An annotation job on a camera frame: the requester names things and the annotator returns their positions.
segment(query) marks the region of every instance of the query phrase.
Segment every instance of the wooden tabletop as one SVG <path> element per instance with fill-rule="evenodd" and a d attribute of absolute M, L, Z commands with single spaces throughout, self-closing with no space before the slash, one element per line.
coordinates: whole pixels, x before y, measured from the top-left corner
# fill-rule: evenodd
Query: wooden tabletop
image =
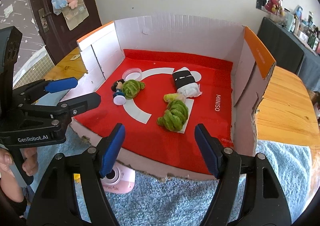
<path fill-rule="evenodd" d="M 70 60 L 78 54 L 79 49 L 74 49 L 45 76 L 45 79 L 80 79 L 87 73 L 81 57 Z M 318 188 L 319 126 L 308 92 L 300 78 L 276 66 L 258 110 L 258 139 L 310 147 L 313 161 L 311 189 Z"/>

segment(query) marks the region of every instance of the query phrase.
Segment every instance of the pink device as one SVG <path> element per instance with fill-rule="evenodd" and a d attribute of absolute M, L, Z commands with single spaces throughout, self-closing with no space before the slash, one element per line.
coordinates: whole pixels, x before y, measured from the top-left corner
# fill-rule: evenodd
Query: pink device
<path fill-rule="evenodd" d="M 131 192 L 134 187 L 136 172 L 116 162 L 111 173 L 101 179 L 106 192 L 124 194 Z"/>

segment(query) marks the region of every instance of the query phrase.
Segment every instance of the black hair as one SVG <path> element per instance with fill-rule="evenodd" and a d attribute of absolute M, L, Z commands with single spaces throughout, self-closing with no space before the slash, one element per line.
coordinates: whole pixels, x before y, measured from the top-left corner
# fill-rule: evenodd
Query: black hair
<path fill-rule="evenodd" d="M 124 79 L 120 79 L 118 81 L 116 81 L 112 86 L 111 86 L 111 90 L 116 92 L 116 87 L 118 86 L 118 82 L 121 82 L 122 84 L 124 84 Z"/>

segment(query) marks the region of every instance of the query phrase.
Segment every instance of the camera lens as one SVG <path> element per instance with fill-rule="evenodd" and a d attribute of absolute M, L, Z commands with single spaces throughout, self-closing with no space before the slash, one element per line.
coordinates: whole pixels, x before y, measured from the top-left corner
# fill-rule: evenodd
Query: camera lens
<path fill-rule="evenodd" d="M 106 175 L 106 178 L 112 180 L 115 176 L 116 176 L 116 172 L 115 170 L 112 169 L 112 171 Z"/>

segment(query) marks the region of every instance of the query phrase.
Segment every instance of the grid patterned fabric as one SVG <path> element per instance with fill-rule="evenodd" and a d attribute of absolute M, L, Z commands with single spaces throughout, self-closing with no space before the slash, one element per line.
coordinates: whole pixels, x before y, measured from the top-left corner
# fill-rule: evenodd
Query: grid patterned fabric
<path fill-rule="evenodd" d="M 34 64 L 17 82 L 14 86 L 18 88 L 20 86 L 26 85 L 30 82 L 43 79 L 43 77 L 54 67 L 52 60 L 49 55 L 46 54 L 42 59 L 40 59 L 36 64 Z"/>

